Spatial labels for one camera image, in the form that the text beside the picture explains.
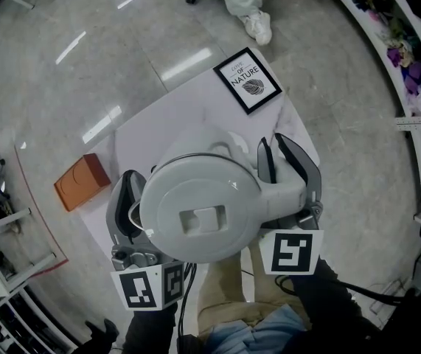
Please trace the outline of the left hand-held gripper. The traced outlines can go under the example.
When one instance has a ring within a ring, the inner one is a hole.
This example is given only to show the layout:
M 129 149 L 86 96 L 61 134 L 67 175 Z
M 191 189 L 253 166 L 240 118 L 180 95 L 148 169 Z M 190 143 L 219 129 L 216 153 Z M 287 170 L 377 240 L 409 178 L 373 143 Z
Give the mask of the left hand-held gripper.
M 106 211 L 112 241 L 129 242 L 140 235 L 145 184 L 141 173 L 127 170 L 113 188 Z M 126 310 L 164 310 L 184 296 L 184 263 L 152 243 L 116 245 L 111 262 L 111 277 Z

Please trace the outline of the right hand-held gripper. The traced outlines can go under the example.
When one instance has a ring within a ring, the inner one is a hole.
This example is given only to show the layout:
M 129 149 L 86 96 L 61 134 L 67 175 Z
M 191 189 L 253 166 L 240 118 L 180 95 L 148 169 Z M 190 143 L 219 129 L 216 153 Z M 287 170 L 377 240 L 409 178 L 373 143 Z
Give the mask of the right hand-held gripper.
M 266 274 L 313 274 L 321 252 L 324 231 L 321 174 L 305 150 L 281 133 L 275 134 L 279 150 L 306 184 L 312 203 L 295 215 L 278 219 L 260 230 L 260 251 Z M 272 150 L 265 137 L 257 147 L 257 173 L 263 182 L 276 182 Z

